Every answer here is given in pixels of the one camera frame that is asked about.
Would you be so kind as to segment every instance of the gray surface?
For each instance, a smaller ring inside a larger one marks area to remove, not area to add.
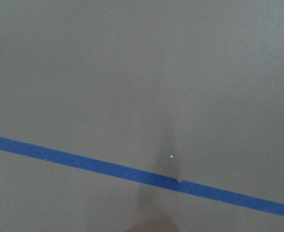
[[[284,2],[0,1],[0,136],[284,203]],[[0,231],[123,231],[141,193],[184,232],[284,231],[0,152]]]

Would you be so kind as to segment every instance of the blue painter's tape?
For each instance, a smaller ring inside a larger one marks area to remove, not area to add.
[[[284,204],[0,137],[0,150],[284,216]]]

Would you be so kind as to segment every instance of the blue tape line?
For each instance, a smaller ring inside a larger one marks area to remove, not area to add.
[[[284,204],[0,137],[0,150],[284,216]]]

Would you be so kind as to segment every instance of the wall surface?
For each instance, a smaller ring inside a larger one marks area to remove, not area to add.
[[[0,0],[0,136],[284,203],[284,1]],[[0,151],[0,231],[158,218],[284,231],[282,216]]]

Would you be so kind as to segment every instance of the tape strip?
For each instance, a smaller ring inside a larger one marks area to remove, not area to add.
[[[284,216],[284,204],[0,137],[0,150]]]

